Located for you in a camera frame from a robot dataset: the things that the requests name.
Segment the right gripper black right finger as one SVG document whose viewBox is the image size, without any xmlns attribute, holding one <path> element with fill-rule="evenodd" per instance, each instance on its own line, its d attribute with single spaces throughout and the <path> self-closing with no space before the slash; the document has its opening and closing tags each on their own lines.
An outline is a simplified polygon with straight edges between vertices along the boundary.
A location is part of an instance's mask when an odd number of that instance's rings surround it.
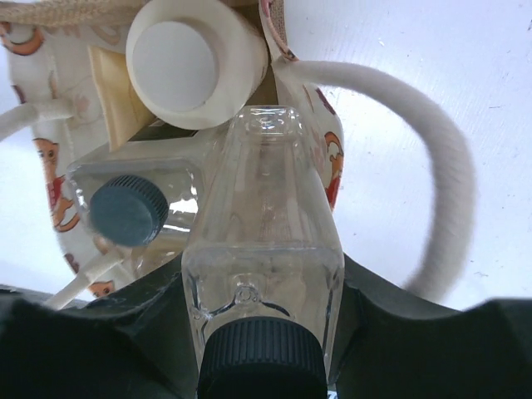
<svg viewBox="0 0 532 399">
<path fill-rule="evenodd" d="M 458 311 L 346 258 L 329 383 L 340 398 L 529 398 L 531 301 Z"/>
</svg>

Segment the white cream jar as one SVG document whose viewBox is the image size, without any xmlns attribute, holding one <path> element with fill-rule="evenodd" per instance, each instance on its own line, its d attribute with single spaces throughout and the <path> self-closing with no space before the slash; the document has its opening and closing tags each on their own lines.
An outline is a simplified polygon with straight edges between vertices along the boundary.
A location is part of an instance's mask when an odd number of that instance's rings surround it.
<svg viewBox="0 0 532 399">
<path fill-rule="evenodd" d="M 257 30 L 221 1 L 150 1 L 126 39 L 142 103 L 186 130 L 220 126 L 244 107 L 268 69 Z"/>
</svg>

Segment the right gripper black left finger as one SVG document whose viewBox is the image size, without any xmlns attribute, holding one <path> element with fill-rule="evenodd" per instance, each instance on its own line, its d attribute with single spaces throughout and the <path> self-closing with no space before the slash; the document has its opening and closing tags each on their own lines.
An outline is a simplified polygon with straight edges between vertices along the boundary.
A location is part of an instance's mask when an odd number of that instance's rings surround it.
<svg viewBox="0 0 532 399">
<path fill-rule="evenodd" d="M 197 379 L 174 265 L 84 308 L 1 294 L 3 398 L 193 398 Z"/>
</svg>

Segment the brown canvas tote bag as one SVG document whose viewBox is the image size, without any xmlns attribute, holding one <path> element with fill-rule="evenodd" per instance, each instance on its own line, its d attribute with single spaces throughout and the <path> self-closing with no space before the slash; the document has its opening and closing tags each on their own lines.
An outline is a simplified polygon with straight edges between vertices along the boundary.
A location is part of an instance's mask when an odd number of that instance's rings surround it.
<svg viewBox="0 0 532 399">
<path fill-rule="evenodd" d="M 51 218 L 75 278 L 48 306 L 64 308 L 77 294 L 116 291 L 124 251 L 97 248 L 77 210 L 67 169 L 101 146 L 110 152 L 133 141 L 194 137 L 209 149 L 204 172 L 211 184 L 227 125 L 186 130 L 164 122 L 140 100 L 126 67 L 126 39 L 136 14 L 150 1 L 38 1 L 1 4 L 1 43 L 14 73 L 20 105 L 1 117 L 1 135 L 30 127 L 42 155 Z M 240 1 L 221 1 L 264 39 L 268 69 L 255 93 L 260 101 L 293 107 L 330 205 L 344 164 L 340 121 L 322 93 L 336 86 L 372 98 L 400 116 L 423 140 L 435 186 L 433 220 L 424 259 L 406 284 L 409 293 L 441 300 L 461 274 L 475 211 L 475 171 L 465 137 L 430 98 L 404 81 L 367 66 L 299 60 L 284 40 L 283 4 L 253 1 L 259 25 L 242 16 Z"/>
</svg>

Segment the clear square bottle dark cap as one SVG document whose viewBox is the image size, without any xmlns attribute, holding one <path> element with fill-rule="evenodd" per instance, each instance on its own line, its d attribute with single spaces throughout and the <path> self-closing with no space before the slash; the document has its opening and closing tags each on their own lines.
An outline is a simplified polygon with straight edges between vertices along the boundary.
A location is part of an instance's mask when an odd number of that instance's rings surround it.
<svg viewBox="0 0 532 399">
<path fill-rule="evenodd" d="M 182 256 L 200 398 L 324 398 L 344 255 L 299 114 L 232 120 Z"/>
</svg>

